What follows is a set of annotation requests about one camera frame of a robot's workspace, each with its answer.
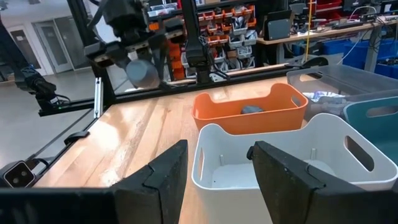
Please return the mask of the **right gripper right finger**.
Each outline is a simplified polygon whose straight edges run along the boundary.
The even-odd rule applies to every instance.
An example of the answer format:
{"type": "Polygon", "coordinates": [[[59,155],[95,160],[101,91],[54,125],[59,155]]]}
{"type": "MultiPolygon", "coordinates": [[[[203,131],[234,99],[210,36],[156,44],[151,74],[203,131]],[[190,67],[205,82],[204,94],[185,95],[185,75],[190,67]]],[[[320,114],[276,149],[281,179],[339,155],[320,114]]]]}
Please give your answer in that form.
{"type": "Polygon", "coordinates": [[[247,158],[273,224],[398,224],[398,183],[367,191],[264,141],[247,158]]]}

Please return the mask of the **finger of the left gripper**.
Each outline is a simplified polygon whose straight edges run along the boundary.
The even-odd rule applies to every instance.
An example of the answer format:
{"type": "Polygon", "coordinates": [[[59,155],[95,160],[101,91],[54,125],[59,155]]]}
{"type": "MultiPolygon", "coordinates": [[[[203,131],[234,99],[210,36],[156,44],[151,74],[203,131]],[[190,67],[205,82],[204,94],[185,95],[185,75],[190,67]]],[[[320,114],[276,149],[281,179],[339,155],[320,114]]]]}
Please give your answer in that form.
{"type": "Polygon", "coordinates": [[[128,57],[128,54],[121,55],[117,61],[116,65],[123,69],[126,73],[131,72],[131,59],[128,57]]]}
{"type": "Polygon", "coordinates": [[[165,58],[168,52],[167,38],[165,34],[156,33],[150,38],[150,49],[152,51],[152,58],[154,61],[155,68],[158,72],[160,79],[160,87],[166,87],[164,81],[164,65],[165,58]]]}

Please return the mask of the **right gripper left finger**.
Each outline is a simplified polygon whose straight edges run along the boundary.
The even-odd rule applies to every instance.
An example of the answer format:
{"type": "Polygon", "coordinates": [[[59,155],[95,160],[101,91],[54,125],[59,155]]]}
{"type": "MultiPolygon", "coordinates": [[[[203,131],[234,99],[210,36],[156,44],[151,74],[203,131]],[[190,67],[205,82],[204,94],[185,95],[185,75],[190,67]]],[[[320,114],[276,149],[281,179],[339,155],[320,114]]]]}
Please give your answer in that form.
{"type": "Polygon", "coordinates": [[[178,224],[187,163],[181,139],[110,187],[0,190],[0,224],[178,224]]]}

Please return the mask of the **small white blue toothpaste tube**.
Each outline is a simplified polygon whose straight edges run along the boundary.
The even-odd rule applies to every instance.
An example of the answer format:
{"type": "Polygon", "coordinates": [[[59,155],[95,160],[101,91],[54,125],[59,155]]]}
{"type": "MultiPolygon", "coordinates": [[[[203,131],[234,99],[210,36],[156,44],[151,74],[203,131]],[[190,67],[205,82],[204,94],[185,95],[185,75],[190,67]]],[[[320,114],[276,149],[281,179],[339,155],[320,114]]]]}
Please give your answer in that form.
{"type": "Polygon", "coordinates": [[[303,92],[303,95],[313,102],[317,102],[323,96],[330,96],[330,94],[331,92],[327,91],[303,92]]]}

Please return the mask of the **silver aluminium extrusion bar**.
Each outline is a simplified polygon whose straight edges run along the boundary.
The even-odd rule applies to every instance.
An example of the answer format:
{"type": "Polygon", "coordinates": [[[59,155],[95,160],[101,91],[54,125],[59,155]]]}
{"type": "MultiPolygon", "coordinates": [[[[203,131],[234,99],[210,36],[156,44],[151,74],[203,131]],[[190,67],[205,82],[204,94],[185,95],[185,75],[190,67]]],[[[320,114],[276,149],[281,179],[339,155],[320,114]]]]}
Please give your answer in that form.
{"type": "Polygon", "coordinates": [[[98,119],[103,113],[103,82],[101,77],[95,80],[95,95],[94,95],[94,108],[93,117],[98,119]]]}

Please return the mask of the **white plastic bin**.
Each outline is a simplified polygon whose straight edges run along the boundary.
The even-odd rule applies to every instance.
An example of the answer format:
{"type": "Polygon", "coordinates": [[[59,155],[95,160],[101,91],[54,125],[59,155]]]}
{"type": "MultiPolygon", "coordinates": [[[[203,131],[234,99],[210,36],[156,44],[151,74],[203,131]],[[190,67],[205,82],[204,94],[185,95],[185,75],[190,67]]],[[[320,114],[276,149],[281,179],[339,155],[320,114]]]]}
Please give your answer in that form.
{"type": "Polygon", "coordinates": [[[321,113],[298,130],[232,135],[217,124],[201,129],[192,181],[209,224],[273,224],[248,150],[257,141],[367,191],[398,183],[398,166],[346,121],[321,113]]]}

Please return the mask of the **grey glass double door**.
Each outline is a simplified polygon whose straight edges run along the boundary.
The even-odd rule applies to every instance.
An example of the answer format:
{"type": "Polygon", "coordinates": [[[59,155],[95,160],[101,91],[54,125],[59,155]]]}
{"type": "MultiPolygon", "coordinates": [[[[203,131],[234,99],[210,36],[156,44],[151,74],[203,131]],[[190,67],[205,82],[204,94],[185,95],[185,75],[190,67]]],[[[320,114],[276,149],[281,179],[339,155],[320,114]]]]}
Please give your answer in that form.
{"type": "Polygon", "coordinates": [[[33,26],[54,73],[90,66],[72,16],[35,22],[33,26]]]}

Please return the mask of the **shelf of small parts bins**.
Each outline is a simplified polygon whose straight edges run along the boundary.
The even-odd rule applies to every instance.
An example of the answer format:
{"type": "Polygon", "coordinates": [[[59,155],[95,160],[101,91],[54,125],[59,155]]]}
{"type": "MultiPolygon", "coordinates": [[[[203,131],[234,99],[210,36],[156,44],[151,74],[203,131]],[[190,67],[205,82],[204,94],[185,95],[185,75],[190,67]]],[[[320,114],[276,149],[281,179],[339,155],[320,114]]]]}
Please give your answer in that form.
{"type": "MultiPolygon", "coordinates": [[[[254,68],[252,46],[255,45],[257,32],[254,4],[243,3],[234,5],[214,6],[200,4],[194,11],[199,23],[199,38],[208,47],[211,71],[235,72],[246,68],[254,68]]],[[[151,6],[149,9],[150,30],[160,29],[161,21],[173,17],[181,17],[182,5],[174,2],[151,6]]],[[[196,78],[195,69],[187,62],[185,44],[172,44],[169,41],[169,65],[172,75],[170,79],[183,80],[196,78]]]]}

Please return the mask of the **orange plastic bin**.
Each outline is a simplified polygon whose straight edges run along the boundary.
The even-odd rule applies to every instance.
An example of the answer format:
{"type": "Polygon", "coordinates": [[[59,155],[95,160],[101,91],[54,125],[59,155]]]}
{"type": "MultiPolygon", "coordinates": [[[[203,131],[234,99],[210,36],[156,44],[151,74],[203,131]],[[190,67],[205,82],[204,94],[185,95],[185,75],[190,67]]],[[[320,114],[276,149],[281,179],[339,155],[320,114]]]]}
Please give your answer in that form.
{"type": "Polygon", "coordinates": [[[198,129],[213,123],[230,134],[290,131],[301,128],[307,105],[308,98],[292,85],[275,83],[268,95],[257,98],[215,102],[208,93],[200,93],[193,101],[192,116],[198,129]],[[247,105],[264,112],[241,114],[247,105]]]}

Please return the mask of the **teal plastic bin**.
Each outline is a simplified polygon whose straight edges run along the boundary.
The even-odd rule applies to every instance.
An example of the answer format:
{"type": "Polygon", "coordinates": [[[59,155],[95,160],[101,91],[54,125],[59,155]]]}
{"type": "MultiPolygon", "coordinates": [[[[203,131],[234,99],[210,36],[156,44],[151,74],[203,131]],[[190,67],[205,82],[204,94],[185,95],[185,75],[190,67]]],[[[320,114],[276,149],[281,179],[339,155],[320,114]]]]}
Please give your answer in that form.
{"type": "Polygon", "coordinates": [[[398,96],[352,103],[345,120],[398,165],[398,96]]]}

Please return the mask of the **black monitor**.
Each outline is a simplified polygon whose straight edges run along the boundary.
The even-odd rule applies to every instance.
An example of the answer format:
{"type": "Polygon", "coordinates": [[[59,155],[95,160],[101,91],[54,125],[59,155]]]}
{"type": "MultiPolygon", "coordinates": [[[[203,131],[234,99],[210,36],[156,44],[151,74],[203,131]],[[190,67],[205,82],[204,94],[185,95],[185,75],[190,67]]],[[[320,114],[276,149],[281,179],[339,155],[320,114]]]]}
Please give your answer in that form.
{"type": "Polygon", "coordinates": [[[264,40],[279,40],[290,37],[292,11],[270,12],[264,22],[264,40]]]}

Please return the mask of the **grey translucent plastic bin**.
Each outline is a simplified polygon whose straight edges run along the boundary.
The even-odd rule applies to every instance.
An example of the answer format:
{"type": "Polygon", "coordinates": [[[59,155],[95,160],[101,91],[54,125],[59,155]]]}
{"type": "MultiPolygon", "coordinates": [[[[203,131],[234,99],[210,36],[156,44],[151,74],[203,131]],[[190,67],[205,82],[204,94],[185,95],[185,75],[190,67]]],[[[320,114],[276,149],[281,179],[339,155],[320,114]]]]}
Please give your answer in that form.
{"type": "Polygon", "coordinates": [[[304,119],[330,113],[344,118],[343,109],[355,102],[398,96],[398,80],[346,65],[326,65],[287,73],[299,92],[327,91],[317,102],[308,99],[304,119]]]}

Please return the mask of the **blue storage crates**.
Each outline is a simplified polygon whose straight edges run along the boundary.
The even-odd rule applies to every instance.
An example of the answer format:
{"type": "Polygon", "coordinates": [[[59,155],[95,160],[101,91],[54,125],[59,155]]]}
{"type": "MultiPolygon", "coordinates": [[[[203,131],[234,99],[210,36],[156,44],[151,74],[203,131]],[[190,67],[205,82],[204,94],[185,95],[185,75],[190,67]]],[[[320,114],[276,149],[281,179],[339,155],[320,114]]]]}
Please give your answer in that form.
{"type": "MultiPolygon", "coordinates": [[[[345,56],[353,46],[354,42],[350,40],[332,40],[323,44],[322,53],[324,55],[343,53],[343,56],[345,56]]],[[[360,41],[343,60],[343,65],[364,70],[368,46],[368,40],[360,41]]],[[[376,52],[378,55],[374,72],[398,79],[398,40],[382,40],[376,52]]]]}

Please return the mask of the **wooden workbench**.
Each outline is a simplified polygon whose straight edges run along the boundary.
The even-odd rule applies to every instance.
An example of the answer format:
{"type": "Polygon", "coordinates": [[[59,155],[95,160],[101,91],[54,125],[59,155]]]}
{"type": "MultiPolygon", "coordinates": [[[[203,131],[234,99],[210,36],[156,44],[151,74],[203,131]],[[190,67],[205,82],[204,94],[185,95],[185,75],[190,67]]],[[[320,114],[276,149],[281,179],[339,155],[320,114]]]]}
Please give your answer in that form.
{"type": "Polygon", "coordinates": [[[326,29],[323,32],[314,33],[314,32],[306,32],[302,35],[292,35],[288,38],[279,39],[279,40],[263,40],[261,38],[257,39],[256,45],[254,49],[257,50],[258,47],[261,46],[269,46],[269,45],[276,45],[276,52],[275,52],[275,63],[282,64],[285,63],[285,53],[284,53],[284,44],[288,44],[291,42],[298,42],[300,40],[306,40],[306,49],[305,54],[301,60],[301,62],[305,62],[308,60],[308,47],[309,41],[311,39],[321,38],[321,37],[351,37],[354,34],[359,34],[359,37],[356,41],[356,45],[361,41],[363,37],[366,37],[369,34],[369,43],[371,44],[368,47],[367,56],[366,56],[366,63],[365,63],[365,70],[373,72],[376,66],[376,59],[378,56],[378,52],[375,52],[373,48],[379,47],[379,41],[381,39],[381,30],[384,26],[391,26],[391,25],[398,25],[398,17],[394,21],[386,21],[385,17],[378,17],[376,22],[371,22],[367,24],[363,24],[357,27],[350,27],[346,29],[326,29]]]}

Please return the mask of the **black aluminium table frame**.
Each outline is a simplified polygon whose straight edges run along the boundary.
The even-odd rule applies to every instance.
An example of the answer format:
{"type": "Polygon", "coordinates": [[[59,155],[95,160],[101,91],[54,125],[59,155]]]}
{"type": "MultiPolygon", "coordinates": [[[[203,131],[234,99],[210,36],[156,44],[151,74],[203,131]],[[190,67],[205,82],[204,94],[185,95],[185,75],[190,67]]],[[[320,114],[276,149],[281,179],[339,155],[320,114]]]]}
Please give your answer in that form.
{"type": "Polygon", "coordinates": [[[84,45],[84,54],[96,77],[95,96],[61,103],[55,85],[45,80],[34,81],[32,88],[36,92],[40,116],[93,108],[95,118],[99,118],[103,109],[114,104],[270,78],[295,67],[287,64],[273,72],[246,72],[236,78],[215,70],[215,74],[223,77],[222,81],[215,82],[210,77],[210,68],[215,63],[210,58],[207,44],[200,40],[194,0],[182,0],[183,17],[165,21],[157,31],[149,30],[142,0],[101,0],[92,19],[87,18],[83,0],[67,1],[84,45]],[[164,81],[169,41],[186,43],[188,64],[197,73],[193,83],[174,85],[164,81]],[[116,95],[106,71],[112,65],[123,69],[127,79],[140,90],[116,95]]]}

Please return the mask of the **black frame bracket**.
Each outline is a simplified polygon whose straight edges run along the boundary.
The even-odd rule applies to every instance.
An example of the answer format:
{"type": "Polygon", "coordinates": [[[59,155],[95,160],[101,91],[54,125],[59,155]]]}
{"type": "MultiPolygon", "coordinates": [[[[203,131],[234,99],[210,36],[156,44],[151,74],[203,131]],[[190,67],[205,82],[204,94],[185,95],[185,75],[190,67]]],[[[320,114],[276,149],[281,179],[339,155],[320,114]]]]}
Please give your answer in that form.
{"type": "Polygon", "coordinates": [[[67,138],[65,138],[63,142],[67,146],[73,142],[76,142],[79,139],[86,138],[89,135],[90,135],[89,131],[75,132],[75,133],[72,133],[71,135],[69,135],[67,138]]]}

